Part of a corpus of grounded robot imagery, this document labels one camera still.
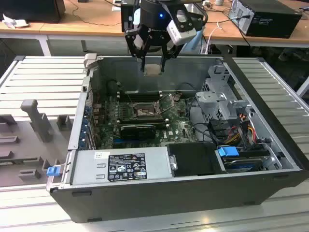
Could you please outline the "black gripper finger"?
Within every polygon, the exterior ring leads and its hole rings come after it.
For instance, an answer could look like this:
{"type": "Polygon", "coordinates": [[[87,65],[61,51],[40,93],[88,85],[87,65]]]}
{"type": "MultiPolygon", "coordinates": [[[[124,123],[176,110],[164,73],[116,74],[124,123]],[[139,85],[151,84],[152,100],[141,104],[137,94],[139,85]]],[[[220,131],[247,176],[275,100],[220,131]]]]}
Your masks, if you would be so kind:
{"type": "Polygon", "coordinates": [[[181,45],[174,45],[170,50],[167,49],[167,40],[161,38],[162,58],[161,58],[161,72],[165,71],[165,63],[171,58],[176,58],[181,51],[181,45]]]}
{"type": "Polygon", "coordinates": [[[144,72],[145,57],[150,48],[150,34],[142,29],[127,29],[125,40],[132,57],[141,60],[140,70],[144,72]]]}

